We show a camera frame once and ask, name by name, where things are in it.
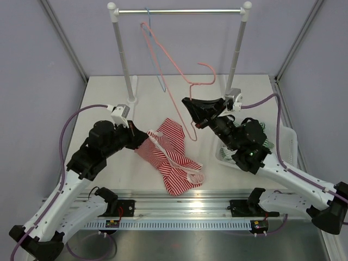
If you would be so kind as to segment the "red striped tank top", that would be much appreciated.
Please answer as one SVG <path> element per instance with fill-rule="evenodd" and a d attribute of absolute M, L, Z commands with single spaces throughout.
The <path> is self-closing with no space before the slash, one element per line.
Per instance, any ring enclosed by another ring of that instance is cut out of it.
<path fill-rule="evenodd" d="M 202 164 L 186 156 L 185 135 L 179 123 L 167 118 L 157 130 L 147 134 L 135 152 L 160 172 L 170 195 L 178 196 L 202 186 Z"/>

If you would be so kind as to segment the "green striped tank top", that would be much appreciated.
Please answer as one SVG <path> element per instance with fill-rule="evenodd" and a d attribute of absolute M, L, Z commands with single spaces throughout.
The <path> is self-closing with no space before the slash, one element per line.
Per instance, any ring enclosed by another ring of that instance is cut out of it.
<path fill-rule="evenodd" d="M 227 119 L 226 127 L 219 138 L 219 156 L 223 162 L 235 164 L 244 171 L 263 167 L 263 160 L 271 154 L 272 145 L 264 132 L 264 125 L 253 118 L 246 118 L 240 124 Z"/>

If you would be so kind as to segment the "blue wire hanger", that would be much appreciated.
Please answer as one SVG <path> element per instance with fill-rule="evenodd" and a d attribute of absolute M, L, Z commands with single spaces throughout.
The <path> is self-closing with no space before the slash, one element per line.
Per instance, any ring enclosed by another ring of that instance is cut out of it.
<path fill-rule="evenodd" d="M 151 34 L 151 32 L 149 30 L 147 30 L 147 34 L 148 34 L 148 36 L 150 38 L 150 43 L 152 44 L 152 50 L 153 50 L 153 53 L 154 53 L 154 57 L 151 56 L 151 62 L 152 62 L 153 68 L 156 71 L 156 77 L 158 79 L 158 82 L 159 82 L 163 92 L 166 92 L 166 86 L 165 86 L 165 84 L 163 82 L 162 77 L 159 75 L 161 66 L 160 66 L 160 62 L 159 62 L 159 59 L 158 59 L 158 52 L 157 52 L 157 48 L 155 46 L 155 41 L 154 41 L 154 38 L 153 38 L 153 36 L 152 36 L 152 34 Z"/>

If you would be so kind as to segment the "pink wire hanger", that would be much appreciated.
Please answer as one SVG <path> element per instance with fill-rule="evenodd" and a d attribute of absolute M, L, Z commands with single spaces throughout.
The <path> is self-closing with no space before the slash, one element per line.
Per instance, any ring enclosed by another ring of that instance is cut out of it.
<path fill-rule="evenodd" d="M 212 81 L 210 81 L 210 82 L 192 82 L 192 81 L 190 81 L 189 79 L 187 79 L 187 77 L 184 75 L 184 73 L 181 71 L 181 69 L 178 67 L 178 65 L 175 63 L 175 61 L 174 61 L 174 60 L 172 59 L 172 57 L 169 55 L 168 51 L 160 44 L 160 42 L 159 42 L 158 39 L 156 38 L 155 34 L 153 33 L 153 31 L 152 31 L 150 25 L 147 24 L 146 22 L 141 22 L 141 23 L 140 23 L 140 27 L 141 27 L 142 34 L 143 34 L 143 36 L 144 36 L 144 38 L 145 38 L 145 41 L 146 41 L 146 46 L 147 46 L 147 48 L 148 48 L 148 50 L 149 50 L 149 52 L 150 52 L 150 57 L 151 57 L 151 56 L 154 57 L 154 53 L 153 53 L 153 50 L 152 50 L 152 44 L 150 43 L 150 38 L 149 38 L 149 36 L 148 36 L 148 34 L 147 34 L 147 30 L 149 30 L 149 31 L 151 32 L 151 34 L 152 34 L 152 36 L 153 36 L 153 38 L 154 38 L 154 41 L 155 41 L 155 46 L 156 46 L 156 48 L 161 49 L 161 51 L 165 54 L 165 56 L 167 57 L 167 59 L 169 60 L 169 62 L 175 67 L 175 69 L 176 69 L 177 72 L 179 73 L 178 75 L 172 76 L 172 78 L 175 77 L 176 79 L 178 79 L 178 77 L 181 77 L 182 80 L 179 80 L 179 83 L 180 83 L 182 86 L 183 86 L 183 83 L 186 82 L 186 85 L 187 85 L 188 88 L 189 88 L 189 98 L 190 98 L 190 99 L 192 99 L 192 88 L 193 88 L 194 86 L 209 86 L 209 85 L 213 85 L 213 84 L 215 83 L 215 81 L 216 81 L 216 73 L 215 73 L 215 70 L 214 70 L 210 65 L 205 64 L 205 63 L 198 63 L 198 65 L 204 66 L 204 67 L 206 67 L 206 68 L 208 68 L 208 69 L 211 70 L 211 72 L 213 73 L 213 79 L 212 79 Z M 176 104 L 176 100 L 174 99 L 174 97 L 173 97 L 173 95 L 172 95 L 172 93 L 171 93 L 171 90 L 170 90 L 170 88 L 169 88 L 169 86 L 168 86 L 168 84 L 167 84 L 167 82 L 166 82 L 166 78 L 165 78 L 165 75 L 163 74 L 162 69 L 160 69 L 160 74 L 159 74 L 159 75 L 160 75 L 160 76 L 162 77 L 162 79 L 163 79 L 163 82 L 164 82 L 164 84 L 165 84 L 165 86 L 166 86 L 166 92 L 169 94 L 169 97 L 170 97 L 170 99 L 171 99 L 171 101 L 172 101 L 172 104 L 173 104 L 173 106 L 174 106 L 174 108 L 175 108 L 175 111 L 176 111 L 176 113 L 177 113 L 177 115 L 178 115 L 178 117 L 179 117 L 179 119 L 180 119 L 180 121 L 181 121 L 181 123 L 182 123 L 182 126 L 183 126 L 184 130 L 186 131 L 186 133 L 187 133 L 189 139 L 192 140 L 193 142 L 197 141 L 197 134 L 196 134 L 196 131 L 195 131 L 195 128 L 194 128 L 194 125 L 193 125 L 193 121 L 191 121 L 191 124 L 190 124 L 190 125 L 191 125 L 191 127 L 192 127 L 193 132 L 194 132 L 194 136 L 192 136 L 192 135 L 190 134 L 190 132 L 188 131 L 188 128 L 187 128 L 187 126 L 186 126 L 186 124 L 185 124 L 185 122 L 184 122 L 184 120 L 183 120 L 183 118 L 182 118 L 182 114 L 181 114 L 181 112 L 180 112 L 180 110 L 179 110 L 179 108 L 178 108 L 178 106 L 177 106 L 177 104 Z"/>

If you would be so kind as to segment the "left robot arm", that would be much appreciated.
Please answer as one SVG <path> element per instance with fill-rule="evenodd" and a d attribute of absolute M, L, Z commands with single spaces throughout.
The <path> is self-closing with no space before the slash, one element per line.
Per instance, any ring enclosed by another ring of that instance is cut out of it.
<path fill-rule="evenodd" d="M 86 223 L 118 212 L 117 194 L 101 187 L 75 213 L 66 215 L 80 193 L 106 168 L 109 157 L 123 148 L 136 150 L 147 138 L 148 134 L 138 130 L 131 120 L 125 125 L 96 122 L 65 165 L 61 182 L 49 198 L 29 221 L 15 225 L 9 235 L 36 260 L 55 260 Z"/>

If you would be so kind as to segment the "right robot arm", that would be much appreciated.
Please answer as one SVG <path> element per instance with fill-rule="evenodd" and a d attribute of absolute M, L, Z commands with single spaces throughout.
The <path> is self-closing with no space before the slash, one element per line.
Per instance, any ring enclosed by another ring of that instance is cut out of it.
<path fill-rule="evenodd" d="M 210 128 L 234 152 L 232 160 L 236 168 L 290 189 L 290 192 L 279 193 L 254 188 L 237 209 L 241 216 L 292 214 L 310 220 L 329 234 L 340 233 L 346 224 L 346 183 L 325 182 L 286 164 L 279 152 L 273 153 L 264 145 L 267 136 L 258 120 L 247 117 L 235 124 L 232 102 L 223 98 L 205 101 L 185 97 L 182 103 L 198 129 Z"/>

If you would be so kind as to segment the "white plastic basket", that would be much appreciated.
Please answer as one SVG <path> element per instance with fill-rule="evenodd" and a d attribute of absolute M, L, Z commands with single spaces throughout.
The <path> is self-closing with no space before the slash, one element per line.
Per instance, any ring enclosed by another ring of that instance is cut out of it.
<path fill-rule="evenodd" d="M 264 141 L 263 145 L 267 147 L 275 156 L 277 156 L 276 145 L 279 145 L 279 152 L 282 160 L 291 166 L 297 167 L 296 132 L 291 128 L 280 126 L 279 140 L 277 140 L 277 128 L 275 123 L 273 124 L 260 121 L 259 124 L 266 135 L 266 140 Z M 212 156 L 218 164 L 239 169 L 235 161 L 232 159 L 232 155 L 235 153 L 236 151 L 229 150 L 218 137 L 214 139 Z"/>

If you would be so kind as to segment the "white and silver clothes rack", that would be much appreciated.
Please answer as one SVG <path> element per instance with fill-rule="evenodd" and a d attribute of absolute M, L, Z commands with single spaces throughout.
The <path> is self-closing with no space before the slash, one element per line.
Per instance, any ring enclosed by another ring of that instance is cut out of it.
<path fill-rule="evenodd" d="M 136 85 L 131 81 L 129 69 L 127 66 L 127 60 L 125 50 L 122 43 L 122 37 L 119 27 L 119 17 L 121 15 L 195 15 L 195 14 L 236 14 L 241 16 L 240 27 L 238 31 L 237 41 L 235 44 L 234 54 L 232 58 L 231 68 L 226 83 L 225 96 L 232 98 L 232 83 L 237 68 L 237 62 L 243 41 L 246 24 L 250 17 L 252 9 L 252 3 L 246 1 L 242 7 L 238 9 L 139 9 L 139 10 L 121 10 L 115 3 L 110 2 L 107 4 L 109 16 L 113 25 L 113 30 L 116 38 L 117 48 L 121 60 L 121 66 L 123 69 L 123 76 L 126 82 L 126 90 L 128 94 L 127 102 L 129 104 L 136 103 Z"/>

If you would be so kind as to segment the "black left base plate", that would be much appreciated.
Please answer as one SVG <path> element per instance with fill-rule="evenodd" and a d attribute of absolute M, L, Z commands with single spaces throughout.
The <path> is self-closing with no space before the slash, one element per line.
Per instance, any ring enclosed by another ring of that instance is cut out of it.
<path fill-rule="evenodd" d="M 106 212 L 107 217 L 119 217 L 122 212 L 122 217 L 131 218 L 135 212 L 135 200 L 118 200 L 117 204 L 113 204 Z"/>

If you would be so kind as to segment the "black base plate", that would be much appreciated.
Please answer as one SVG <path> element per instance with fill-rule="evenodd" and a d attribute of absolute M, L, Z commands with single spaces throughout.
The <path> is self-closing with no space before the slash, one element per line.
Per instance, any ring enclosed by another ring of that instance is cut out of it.
<path fill-rule="evenodd" d="M 276 218 L 280 216 L 279 212 L 266 212 L 259 205 L 249 206 L 247 200 L 230 200 L 227 209 L 234 218 Z"/>
<path fill-rule="evenodd" d="M 118 200 L 117 204 L 113 204 L 106 212 L 107 217 L 119 217 L 122 212 L 122 217 L 131 218 L 135 212 L 135 200 Z"/>

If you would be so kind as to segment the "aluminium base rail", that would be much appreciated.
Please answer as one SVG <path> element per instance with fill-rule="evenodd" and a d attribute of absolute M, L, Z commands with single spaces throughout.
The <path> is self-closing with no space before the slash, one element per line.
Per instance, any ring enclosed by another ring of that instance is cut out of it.
<path fill-rule="evenodd" d="M 198 191 L 171 196 L 164 191 L 109 190 L 102 188 L 105 213 L 118 200 L 135 200 L 134 216 L 232 216 L 227 209 L 230 200 L 247 200 L 266 212 L 279 212 L 305 219 L 333 206 L 334 196 L 327 190 L 310 190 L 308 194 L 279 192 L 255 188 L 253 191 Z"/>

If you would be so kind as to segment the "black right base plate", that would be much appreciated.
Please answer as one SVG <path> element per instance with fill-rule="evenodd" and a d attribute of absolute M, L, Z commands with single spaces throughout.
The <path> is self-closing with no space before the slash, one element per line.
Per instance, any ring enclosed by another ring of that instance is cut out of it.
<path fill-rule="evenodd" d="M 266 212 L 259 205 L 249 206 L 247 200 L 230 200 L 227 209 L 234 218 L 276 218 L 280 216 L 279 212 Z"/>

